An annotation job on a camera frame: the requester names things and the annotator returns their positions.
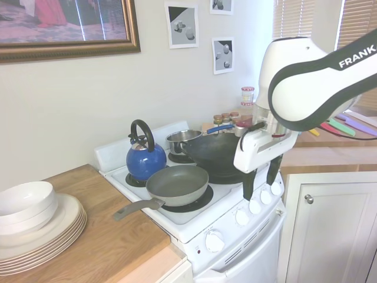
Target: blue handle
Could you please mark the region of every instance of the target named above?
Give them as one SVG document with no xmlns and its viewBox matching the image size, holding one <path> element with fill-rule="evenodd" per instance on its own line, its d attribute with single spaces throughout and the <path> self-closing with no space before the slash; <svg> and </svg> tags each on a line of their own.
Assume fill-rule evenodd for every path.
<svg viewBox="0 0 377 283">
<path fill-rule="evenodd" d="M 212 134 L 215 131 L 221 131 L 221 130 L 230 129 L 230 128 L 234 128 L 234 125 L 223 125 L 223 126 L 220 126 L 220 127 L 215 127 L 215 128 L 207 130 L 207 134 Z"/>
</svg>

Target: window blinds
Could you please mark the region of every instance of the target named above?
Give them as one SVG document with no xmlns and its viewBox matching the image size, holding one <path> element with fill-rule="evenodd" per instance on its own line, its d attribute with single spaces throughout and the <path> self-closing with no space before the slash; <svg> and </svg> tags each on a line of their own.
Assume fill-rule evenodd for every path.
<svg viewBox="0 0 377 283">
<path fill-rule="evenodd" d="M 315 0 L 275 0 L 273 38 L 309 37 Z"/>
<path fill-rule="evenodd" d="M 377 0 L 345 0 L 338 48 L 377 28 Z M 359 106 L 377 110 L 377 88 L 363 94 Z"/>
</svg>

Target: gray frying pan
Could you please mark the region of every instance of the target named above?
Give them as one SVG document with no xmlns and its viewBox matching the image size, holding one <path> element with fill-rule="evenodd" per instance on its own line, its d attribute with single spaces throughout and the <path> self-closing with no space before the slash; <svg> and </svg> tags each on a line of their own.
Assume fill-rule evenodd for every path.
<svg viewBox="0 0 377 283">
<path fill-rule="evenodd" d="M 178 165 L 158 171 L 147 181 L 150 200 L 131 203 L 114 214 L 116 221 L 143 208 L 157 210 L 163 205 L 183 206 L 194 202 L 206 191 L 207 171 L 192 165 Z"/>
</svg>

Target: countertop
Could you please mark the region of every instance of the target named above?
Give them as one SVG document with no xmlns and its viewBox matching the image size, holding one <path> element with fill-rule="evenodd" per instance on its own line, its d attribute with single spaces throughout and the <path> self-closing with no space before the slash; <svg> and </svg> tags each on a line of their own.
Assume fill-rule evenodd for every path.
<svg viewBox="0 0 377 283">
<path fill-rule="evenodd" d="M 311 147 L 286 152 L 283 175 L 300 173 L 377 171 L 377 147 Z"/>
<path fill-rule="evenodd" d="M 116 283 L 169 247 L 169 236 L 142 211 L 113 220 L 113 213 L 130 202 L 90 165 L 46 181 L 82 203 L 87 226 L 61 255 L 30 271 L 0 277 L 1 283 Z"/>
<path fill-rule="evenodd" d="M 360 124 L 366 125 L 367 127 L 376 130 L 373 126 L 364 123 L 363 121 L 360 121 L 348 114 L 345 114 L 346 116 L 349 116 L 352 120 L 357 121 Z M 308 131 L 302 133 L 295 143 L 295 147 L 363 147 L 363 146 L 377 146 L 377 140 L 352 140 L 347 139 L 344 137 L 337 137 L 333 134 L 330 134 L 326 131 L 323 131 L 321 129 L 316 128 L 316 130 L 319 132 L 319 137 L 314 136 L 312 133 L 309 133 Z M 368 139 L 373 136 L 363 133 L 361 131 L 356 131 L 356 137 L 360 137 L 362 139 Z"/>
</svg>

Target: pan handle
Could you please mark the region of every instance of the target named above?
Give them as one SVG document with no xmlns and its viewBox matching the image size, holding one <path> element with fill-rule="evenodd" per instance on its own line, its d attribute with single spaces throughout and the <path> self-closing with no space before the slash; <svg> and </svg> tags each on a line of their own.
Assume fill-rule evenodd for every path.
<svg viewBox="0 0 377 283">
<path fill-rule="evenodd" d="M 118 210 L 114 215 L 115 221 L 120 221 L 125 218 L 127 215 L 134 213 L 143 208 L 150 208 L 153 210 L 157 210 L 161 208 L 165 202 L 161 199 L 152 198 L 150 200 L 140 200 L 138 202 L 131 203 L 130 205 L 126 205 L 125 207 Z"/>
</svg>

